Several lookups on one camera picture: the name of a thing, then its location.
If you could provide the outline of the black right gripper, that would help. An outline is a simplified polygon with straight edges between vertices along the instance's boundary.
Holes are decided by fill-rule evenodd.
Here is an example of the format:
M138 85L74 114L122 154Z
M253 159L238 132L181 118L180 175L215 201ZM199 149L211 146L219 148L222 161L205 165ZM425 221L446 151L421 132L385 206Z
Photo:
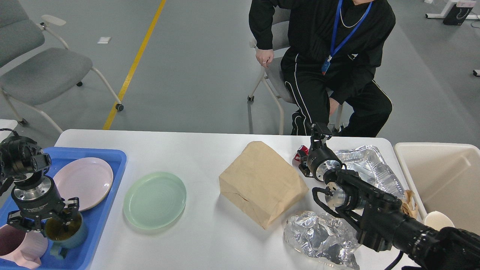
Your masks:
M312 124L310 147L318 148L310 150L306 165L299 165L299 169L305 177L311 177L319 182L325 182L329 174L341 169L342 162L336 154L326 146L327 140L332 136L331 130L325 123Z

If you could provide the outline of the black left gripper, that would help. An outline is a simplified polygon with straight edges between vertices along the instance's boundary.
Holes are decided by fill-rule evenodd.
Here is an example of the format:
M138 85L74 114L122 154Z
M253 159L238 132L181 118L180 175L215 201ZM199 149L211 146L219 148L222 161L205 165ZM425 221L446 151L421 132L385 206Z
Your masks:
M46 219L62 223L62 229L78 229L81 226L80 199L63 199L53 179L43 176L38 184L27 190L15 187L12 198L19 210L7 215L7 224L22 232L44 231Z

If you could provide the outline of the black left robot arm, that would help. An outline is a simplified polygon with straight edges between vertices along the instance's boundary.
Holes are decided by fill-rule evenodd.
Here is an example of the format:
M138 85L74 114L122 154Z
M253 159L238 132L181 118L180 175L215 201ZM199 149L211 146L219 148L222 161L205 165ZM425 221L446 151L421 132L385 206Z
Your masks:
M23 232L43 232L45 219L54 219L69 231L79 214L79 198L60 196L54 180L47 176L51 157L36 141L16 131L1 142L1 193L11 186L18 210L7 215L6 224Z

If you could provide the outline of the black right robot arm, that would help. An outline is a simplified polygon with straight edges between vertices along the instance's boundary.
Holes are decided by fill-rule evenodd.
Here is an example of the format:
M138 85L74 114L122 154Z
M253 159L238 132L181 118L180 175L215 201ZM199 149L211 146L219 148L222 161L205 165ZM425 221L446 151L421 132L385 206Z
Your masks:
M392 269L403 254L417 264L417 270L480 268L477 234L451 226L437 231L404 214L399 198L346 168L326 145L331 136L326 124L313 124L308 153L298 151L299 168L305 176L326 184L326 188L312 189L315 203L330 215L346 220L357 232L359 244L377 252L393 246L399 249L387 269Z

